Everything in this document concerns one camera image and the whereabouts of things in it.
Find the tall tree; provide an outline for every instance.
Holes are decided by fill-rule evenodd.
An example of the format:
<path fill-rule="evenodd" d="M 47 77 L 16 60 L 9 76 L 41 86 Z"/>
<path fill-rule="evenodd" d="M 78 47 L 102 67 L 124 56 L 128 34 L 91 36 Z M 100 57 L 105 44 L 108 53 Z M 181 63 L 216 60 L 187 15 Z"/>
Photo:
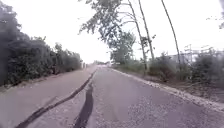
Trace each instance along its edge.
<path fill-rule="evenodd" d="M 170 22 L 170 26 L 171 26 L 171 29 L 172 29 L 172 32 L 173 32 L 173 36 L 174 36 L 174 40 L 175 40 L 175 44 L 176 44 L 176 49 L 177 49 L 177 56 L 178 56 L 179 67 L 180 67 L 180 70 L 181 70 L 181 66 L 180 66 L 180 64 L 181 64 L 181 62 L 180 62 L 180 51 L 179 51 L 179 47 L 178 47 L 178 43 L 177 43 L 176 33 L 175 33 L 175 31 L 174 31 L 174 27 L 173 27 L 173 24 L 172 24 L 172 22 L 171 22 L 169 13 L 168 13 L 168 11 L 167 11 L 167 9 L 166 9 L 165 3 L 164 3 L 163 0 L 161 0 L 161 2 L 162 2 L 162 4 L 163 4 L 163 8 L 164 8 L 164 10 L 165 10 L 165 12 L 166 12 L 167 18 L 168 18 L 168 20 L 169 20 L 169 22 Z"/>
<path fill-rule="evenodd" d="M 141 14 L 142 14 L 143 22 L 145 24 L 145 30 L 146 30 L 146 34 L 147 34 L 147 40 L 148 40 L 148 43 L 149 43 L 151 57 L 152 57 L 152 60 L 154 60 L 154 53 L 153 53 L 153 48 L 152 48 L 152 40 L 151 40 L 150 35 L 149 35 L 149 30 L 148 30 L 148 26 L 147 26 L 147 23 L 146 23 L 145 14 L 144 14 L 144 11 L 143 11 L 143 8 L 142 8 L 141 0 L 138 0 L 138 3 L 139 3 L 140 11 L 141 11 Z"/>
<path fill-rule="evenodd" d="M 98 30 L 101 35 L 101 39 L 110 43 L 110 40 L 113 40 L 113 38 L 118 38 L 117 36 L 122 32 L 122 27 L 124 25 L 127 23 L 134 23 L 137 28 L 139 41 L 141 42 L 143 50 L 142 54 L 145 69 L 147 69 L 146 55 L 143 48 L 144 44 L 141 41 L 142 35 L 131 1 L 127 0 L 125 3 L 123 0 L 87 0 L 86 3 L 90 4 L 91 8 L 94 9 L 96 13 L 90 20 L 82 25 L 81 31 L 87 30 L 87 32 L 92 31 L 92 33 L 94 33 L 95 30 Z M 124 6 L 129 7 L 131 11 L 121 11 L 121 8 Z"/>

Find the road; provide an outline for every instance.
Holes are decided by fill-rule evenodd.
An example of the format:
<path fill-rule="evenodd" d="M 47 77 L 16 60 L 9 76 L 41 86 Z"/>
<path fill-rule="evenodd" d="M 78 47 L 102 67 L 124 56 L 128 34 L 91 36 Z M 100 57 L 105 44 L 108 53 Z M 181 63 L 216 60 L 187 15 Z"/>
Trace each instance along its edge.
<path fill-rule="evenodd" d="M 98 68 L 84 86 L 95 69 L 1 94 L 0 124 L 3 128 L 22 128 L 18 126 L 24 121 L 28 123 L 23 127 L 28 128 L 224 128 L 222 113 L 109 68 Z M 66 98 L 80 87 L 80 92 Z M 37 110 L 44 105 L 39 114 Z"/>

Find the white sky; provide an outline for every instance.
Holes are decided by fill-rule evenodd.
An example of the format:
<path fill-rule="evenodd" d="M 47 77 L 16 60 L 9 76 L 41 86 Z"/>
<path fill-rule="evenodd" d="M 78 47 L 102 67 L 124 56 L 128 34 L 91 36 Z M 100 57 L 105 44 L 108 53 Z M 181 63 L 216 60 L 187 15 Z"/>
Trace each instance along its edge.
<path fill-rule="evenodd" d="M 155 55 L 159 56 L 163 51 L 175 54 L 172 31 L 161 1 L 141 1 L 150 34 L 157 35 L 153 41 Z M 94 60 L 109 60 L 107 45 L 97 40 L 97 35 L 86 33 L 77 35 L 81 23 L 93 14 L 88 5 L 77 0 L 3 0 L 3 2 L 13 6 L 18 14 L 17 19 L 22 24 L 22 31 L 28 35 L 46 36 L 47 43 L 51 46 L 59 42 L 64 48 L 80 53 L 87 63 Z M 221 7 L 218 0 L 164 0 L 164 2 L 181 50 L 188 44 L 192 44 L 193 49 L 198 50 L 203 45 L 224 48 L 222 36 L 224 30 L 218 28 L 220 21 L 206 20 L 211 16 L 220 17 Z M 138 48 L 138 45 L 134 46 L 137 58 L 142 55 Z"/>

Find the bush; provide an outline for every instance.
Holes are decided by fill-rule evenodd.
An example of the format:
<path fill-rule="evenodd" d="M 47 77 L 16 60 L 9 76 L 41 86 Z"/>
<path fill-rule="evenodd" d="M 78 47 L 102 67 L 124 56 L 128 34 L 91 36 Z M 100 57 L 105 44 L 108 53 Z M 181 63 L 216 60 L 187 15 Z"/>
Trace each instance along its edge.
<path fill-rule="evenodd" d="M 144 72 L 144 65 L 138 60 L 129 60 L 126 64 L 116 65 L 115 68 L 138 73 Z"/>
<path fill-rule="evenodd" d="M 20 31 L 16 12 L 0 1 L 0 86 L 17 85 L 23 80 L 72 71 L 80 67 L 80 56 L 62 50 L 60 44 L 51 49 L 45 38 Z"/>
<path fill-rule="evenodd" d="M 192 65 L 192 82 L 217 84 L 223 78 L 222 63 L 212 54 L 201 54 Z"/>
<path fill-rule="evenodd" d="M 156 58 L 149 66 L 149 75 L 158 76 L 163 82 L 167 82 L 176 74 L 176 63 L 168 56 L 162 54 L 161 57 Z"/>

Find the green foliage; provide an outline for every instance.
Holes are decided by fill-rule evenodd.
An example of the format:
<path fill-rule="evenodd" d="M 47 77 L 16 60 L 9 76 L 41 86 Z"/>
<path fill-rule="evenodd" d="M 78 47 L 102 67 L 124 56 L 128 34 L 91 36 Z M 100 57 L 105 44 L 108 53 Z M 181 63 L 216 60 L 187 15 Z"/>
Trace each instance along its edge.
<path fill-rule="evenodd" d="M 0 85 L 72 71 L 80 67 L 78 54 L 51 49 L 45 38 L 30 38 L 20 32 L 12 7 L 0 2 Z"/>
<path fill-rule="evenodd" d="M 132 57 L 132 46 L 135 43 L 135 37 L 131 33 L 121 33 L 117 40 L 110 43 L 111 59 L 119 64 L 126 64 Z"/>
<path fill-rule="evenodd" d="M 201 54 L 192 65 L 192 82 L 217 83 L 223 79 L 223 65 L 213 54 Z"/>
<path fill-rule="evenodd" d="M 161 57 L 156 58 L 149 66 L 149 75 L 158 76 L 163 82 L 167 82 L 176 74 L 175 62 L 168 56 L 162 54 Z"/>
<path fill-rule="evenodd" d="M 143 73 L 145 70 L 144 64 L 138 60 L 129 60 L 129 62 L 126 64 L 116 65 L 115 68 L 128 72 L 137 72 L 137 73 Z"/>

